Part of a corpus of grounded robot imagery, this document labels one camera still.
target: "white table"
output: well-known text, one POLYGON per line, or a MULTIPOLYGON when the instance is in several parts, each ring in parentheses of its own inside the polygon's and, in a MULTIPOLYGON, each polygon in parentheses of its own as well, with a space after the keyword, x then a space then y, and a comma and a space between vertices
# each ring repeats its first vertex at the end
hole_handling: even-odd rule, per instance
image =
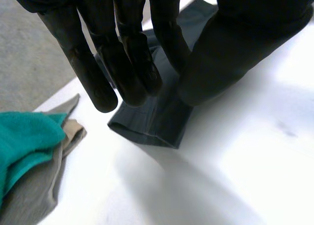
POLYGON ((59 205, 40 224, 313 225, 313 46, 314 20, 197 108, 179 150, 110 131, 113 113, 96 111, 74 79, 38 108, 80 93, 72 118, 88 132, 67 159, 59 205))

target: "black glove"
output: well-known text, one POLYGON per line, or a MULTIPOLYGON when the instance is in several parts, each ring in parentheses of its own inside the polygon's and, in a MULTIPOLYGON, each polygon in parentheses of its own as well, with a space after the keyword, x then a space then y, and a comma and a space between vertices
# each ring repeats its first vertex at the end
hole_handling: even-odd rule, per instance
POLYGON ((188 105, 210 100, 241 79, 311 19, 313 0, 217 0, 182 72, 188 105))
MULTIPOLYGON (((101 112, 116 108, 117 97, 98 67, 81 30, 80 12, 108 73, 124 101, 142 105, 162 80, 142 33, 145 0, 17 0, 39 17, 59 42, 80 82, 101 112), (115 32, 114 4, 122 43, 115 32)), ((189 49, 176 24, 180 0, 150 0, 157 37, 173 66, 185 65, 189 49)))

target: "teal towel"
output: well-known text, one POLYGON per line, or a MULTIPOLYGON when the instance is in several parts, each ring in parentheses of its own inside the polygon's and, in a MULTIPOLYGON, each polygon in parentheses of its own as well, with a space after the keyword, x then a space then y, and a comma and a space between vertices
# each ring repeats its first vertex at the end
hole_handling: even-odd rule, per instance
POLYGON ((19 178, 37 164, 52 159, 65 138, 61 124, 66 113, 0 113, 0 208, 2 198, 19 178))

